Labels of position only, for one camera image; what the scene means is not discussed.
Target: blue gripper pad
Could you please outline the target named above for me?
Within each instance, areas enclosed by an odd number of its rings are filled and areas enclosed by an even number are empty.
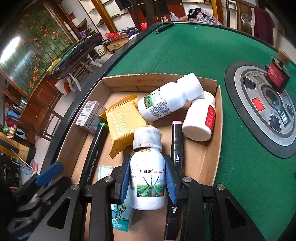
[[[130,155],[126,155],[124,157],[124,160],[122,162],[117,180],[121,179],[120,176],[122,176],[122,180],[121,180],[121,190],[120,190],[120,196],[119,199],[121,201],[121,203],[123,203],[123,201],[126,198],[127,192],[128,192],[128,184],[129,184],[129,177],[130,177],[130,163],[131,163],[131,156]]]
[[[177,203],[177,195],[179,189],[181,188],[181,182],[179,180],[178,174],[175,170],[174,163],[172,162],[169,155],[165,155],[165,179],[168,188],[168,193],[173,204]]]
[[[35,181],[37,186],[46,186],[50,180],[54,179],[64,170],[63,164],[53,163],[44,173],[40,174]]]

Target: clothes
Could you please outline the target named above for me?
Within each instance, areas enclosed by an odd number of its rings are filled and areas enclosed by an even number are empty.
[[[189,22],[222,25],[213,15],[203,8],[189,9],[188,13],[187,17]]]
[[[269,13],[261,8],[256,7],[254,36],[273,46],[274,27],[274,22]]]

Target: black marker pen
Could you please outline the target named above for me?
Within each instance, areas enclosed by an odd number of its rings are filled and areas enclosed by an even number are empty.
[[[94,173],[96,171],[96,164],[99,160],[105,141],[109,133],[109,128],[106,123],[101,122],[98,125],[94,139],[89,147],[89,151],[86,156],[86,160],[82,169],[79,184],[84,187],[85,185],[91,185]]]
[[[170,156],[176,167],[184,169],[184,135],[182,132],[182,122],[173,121],[172,123],[172,144],[170,148]],[[178,201],[173,204],[168,199],[168,208],[165,219],[164,241],[176,240],[181,226],[182,204]]]

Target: tiled floor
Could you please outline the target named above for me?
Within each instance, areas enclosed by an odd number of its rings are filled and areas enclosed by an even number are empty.
[[[106,60],[108,58],[110,58],[110,56],[112,56],[112,54],[107,53],[104,56],[102,56],[101,59],[97,59],[96,62],[100,63],[100,64],[103,64],[103,63],[106,62]],[[90,67],[92,68],[92,70],[94,72],[99,69],[99,67],[96,67],[96,66],[93,66],[93,65],[91,65]],[[91,74],[93,74],[93,73],[88,74],[86,72],[83,72],[82,74],[80,74],[78,76],[77,79],[80,82],[80,85],[81,85],[82,88],[86,83],[86,81],[83,81],[83,80],[85,80],[88,77],[88,75],[91,75]],[[71,91],[67,96],[62,96],[60,98],[59,102],[57,103],[56,107],[54,108],[54,111],[57,112],[58,114],[60,114],[61,116],[64,116],[65,113],[67,112],[68,108],[72,104],[73,100],[77,96],[77,92],[74,93],[73,91]],[[51,121],[51,123],[49,125],[49,128],[48,128],[48,133],[52,133],[52,130],[55,127],[56,122],[57,122],[57,118],[54,118]],[[43,164],[43,161],[44,161],[44,157],[46,155],[46,152],[47,152],[47,149],[48,149],[49,145],[50,145],[50,141],[45,140],[45,139],[40,138],[40,137],[36,137],[36,144],[35,144],[36,154],[35,154],[34,160],[35,160],[36,163],[38,163],[38,173],[41,170],[41,167],[42,167],[42,164]],[[30,177],[31,177],[31,175],[26,175],[25,173],[21,172],[20,179],[21,179],[22,183],[26,182],[26,180],[28,180]]]

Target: red button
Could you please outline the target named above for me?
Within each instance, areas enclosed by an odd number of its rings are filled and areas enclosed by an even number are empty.
[[[255,98],[255,99],[252,99],[252,102],[254,104],[254,106],[257,108],[258,111],[262,111],[264,110],[264,105],[262,104],[262,102],[259,100],[259,98]]]

